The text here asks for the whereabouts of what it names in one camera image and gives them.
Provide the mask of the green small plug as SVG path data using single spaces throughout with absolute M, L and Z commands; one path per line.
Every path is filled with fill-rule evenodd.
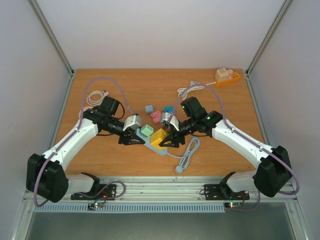
M 146 124 L 140 129 L 140 134 L 144 137 L 150 137 L 154 133 L 154 128 Z

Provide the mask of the round beige power strip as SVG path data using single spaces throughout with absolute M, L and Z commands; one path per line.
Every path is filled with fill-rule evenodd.
M 85 106 L 82 110 L 79 111 L 78 117 L 81 118 L 81 113 L 84 113 L 86 110 L 92 109 L 92 106 Z

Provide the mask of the pink plug adapter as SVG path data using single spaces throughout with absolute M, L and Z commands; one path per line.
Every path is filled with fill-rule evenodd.
M 160 123 L 162 118 L 162 112 L 161 111 L 154 111 L 150 114 L 151 120 L 154 123 Z

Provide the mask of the yellow cube socket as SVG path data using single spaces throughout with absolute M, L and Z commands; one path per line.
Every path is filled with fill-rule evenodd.
M 165 147 L 160 146 L 160 143 L 168 136 L 169 134 L 164 129 L 159 129 L 151 134 L 150 136 L 150 145 L 155 149 L 162 151 Z

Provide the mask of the light blue usb charger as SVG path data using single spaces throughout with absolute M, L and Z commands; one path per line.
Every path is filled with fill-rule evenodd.
M 153 112 L 155 112 L 157 110 L 156 107 L 153 106 L 152 104 L 146 105 L 144 108 L 145 108 L 145 112 L 147 114 L 151 114 L 151 113 L 153 113 Z

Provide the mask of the grey blue strip base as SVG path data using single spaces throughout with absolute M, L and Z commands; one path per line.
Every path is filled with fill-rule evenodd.
M 141 139 L 143 139 L 145 141 L 144 143 L 144 146 L 150 150 L 152 150 L 153 152 L 159 154 L 160 156 L 166 156 L 168 155 L 168 150 L 167 148 L 165 147 L 164 149 L 162 150 L 158 150 L 157 148 L 155 148 L 154 146 L 152 146 L 150 144 L 150 141 L 151 141 L 151 137 L 150 136 L 145 136 L 141 133 L 141 129 L 138 128 L 136 131 L 135 131 L 136 135 L 138 137 L 140 137 Z

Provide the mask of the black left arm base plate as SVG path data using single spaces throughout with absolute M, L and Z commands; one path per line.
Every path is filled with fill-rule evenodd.
M 117 185 L 115 183 L 108 185 L 107 184 L 97 184 L 95 183 L 92 189 L 88 192 L 83 192 L 83 194 L 74 193 L 71 195 L 70 199 L 74 201 L 90 201 L 90 200 L 98 200 L 105 199 L 108 197 L 108 200 L 113 200 L 117 193 Z

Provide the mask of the teal plug adapter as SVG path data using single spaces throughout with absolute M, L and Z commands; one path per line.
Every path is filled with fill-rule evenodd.
M 172 105 L 165 106 L 163 111 L 165 113 L 172 113 L 174 111 L 174 107 Z

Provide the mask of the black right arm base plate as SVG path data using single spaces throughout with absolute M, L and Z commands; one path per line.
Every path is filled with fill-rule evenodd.
M 199 194 L 204 196 L 206 201 L 246 201 L 250 199 L 249 193 L 246 193 L 245 191 L 241 191 L 239 193 L 233 192 L 225 195 L 219 184 L 205 184 L 199 191 Z

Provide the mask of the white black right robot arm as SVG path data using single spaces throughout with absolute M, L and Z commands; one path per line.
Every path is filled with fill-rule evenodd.
M 243 173 L 230 172 L 220 181 L 219 188 L 226 199 L 241 191 L 259 191 L 272 198 L 292 178 L 289 154 L 284 147 L 259 142 L 235 127 L 221 113 L 207 112 L 196 97 L 184 100 L 181 107 L 188 117 L 182 122 L 168 112 L 162 113 L 160 121 L 170 130 L 160 142 L 161 147 L 178 148 L 185 144 L 187 135 L 204 133 L 231 147 L 255 168 Z

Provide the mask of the white 66W usb charger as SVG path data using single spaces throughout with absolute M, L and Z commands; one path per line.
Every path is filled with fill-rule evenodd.
M 163 125 L 168 123 L 170 117 L 171 117 L 171 114 L 169 112 L 163 112 L 160 116 L 160 123 Z

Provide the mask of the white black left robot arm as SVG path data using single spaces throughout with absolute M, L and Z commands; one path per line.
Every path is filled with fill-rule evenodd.
M 103 191 L 97 176 L 86 172 L 67 176 L 65 170 L 85 144 L 101 131 L 117 135 L 119 144 L 145 144 L 137 135 L 140 117 L 133 114 L 122 122 L 115 117 L 119 106 L 118 100 L 106 96 L 100 105 L 81 112 L 73 129 L 56 145 L 41 155 L 31 155 L 27 161 L 26 189 L 33 192 L 34 197 L 41 196 L 52 203 L 69 194 L 96 199 Z

